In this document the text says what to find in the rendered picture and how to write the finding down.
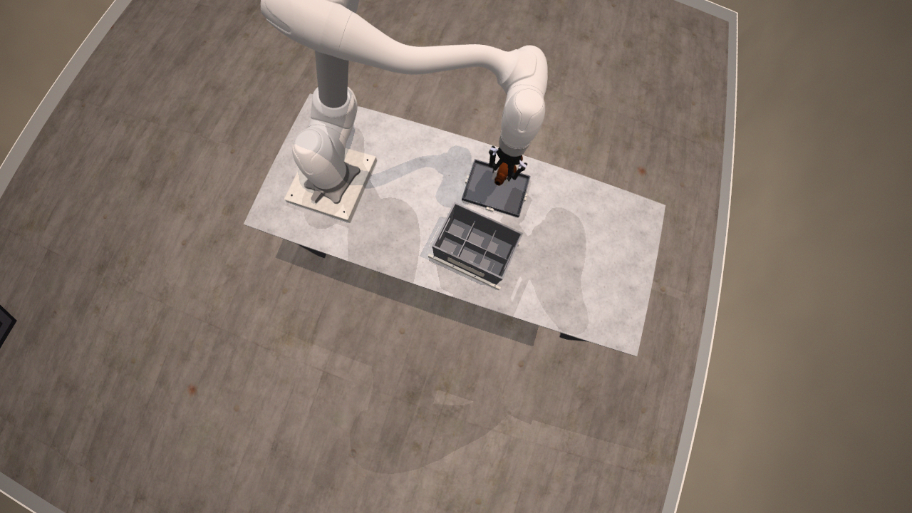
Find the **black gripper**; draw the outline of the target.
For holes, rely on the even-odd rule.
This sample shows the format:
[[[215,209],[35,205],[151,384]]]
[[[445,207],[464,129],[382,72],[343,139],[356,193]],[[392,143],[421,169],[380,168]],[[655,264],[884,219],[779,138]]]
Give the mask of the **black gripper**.
[[[495,163],[496,153],[499,157],[497,165]],[[522,155],[520,155],[518,157],[511,157],[510,155],[505,155],[505,153],[502,152],[501,148],[496,149],[495,146],[492,146],[491,150],[489,150],[489,155],[491,155],[491,157],[489,157],[489,167],[493,168],[492,180],[497,175],[499,166],[503,162],[506,163],[506,165],[508,165],[508,175],[507,175],[506,181],[504,183],[505,187],[506,187],[506,184],[508,182],[510,182],[511,178],[515,180],[516,178],[518,178],[520,173],[527,168],[527,163],[526,162],[522,163]],[[515,165],[519,165],[519,169],[518,169],[519,171],[517,170],[516,173],[514,173]]]

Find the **brown glass bottle with white label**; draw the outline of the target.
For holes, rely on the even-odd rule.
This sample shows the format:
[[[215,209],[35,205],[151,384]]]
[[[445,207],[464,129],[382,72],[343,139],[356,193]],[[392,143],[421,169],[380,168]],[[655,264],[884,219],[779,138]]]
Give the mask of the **brown glass bottle with white label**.
[[[518,168],[519,168],[519,165],[514,166],[514,173],[517,171]],[[497,172],[497,177],[495,178],[495,181],[494,181],[495,184],[498,184],[498,185],[504,184],[504,180],[506,179],[507,175],[508,175],[508,165],[506,165],[506,163],[503,162],[499,166],[499,169]]]

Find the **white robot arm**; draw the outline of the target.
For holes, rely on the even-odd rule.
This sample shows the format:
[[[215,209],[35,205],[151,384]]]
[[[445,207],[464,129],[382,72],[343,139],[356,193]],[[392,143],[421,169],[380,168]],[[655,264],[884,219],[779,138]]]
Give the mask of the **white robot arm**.
[[[348,88],[348,61],[411,75],[469,67],[489,69],[507,95],[499,148],[512,157],[524,154],[545,115],[548,67],[542,50],[522,46],[507,52],[478,43],[407,46],[355,14],[358,3],[261,0],[261,13],[273,27],[315,50],[317,89],[312,96],[309,128],[317,129],[300,131],[292,145],[294,162],[308,179],[305,188],[315,190],[311,201],[326,196],[338,204],[361,173],[359,167],[344,162],[346,141],[358,109],[355,94]]]

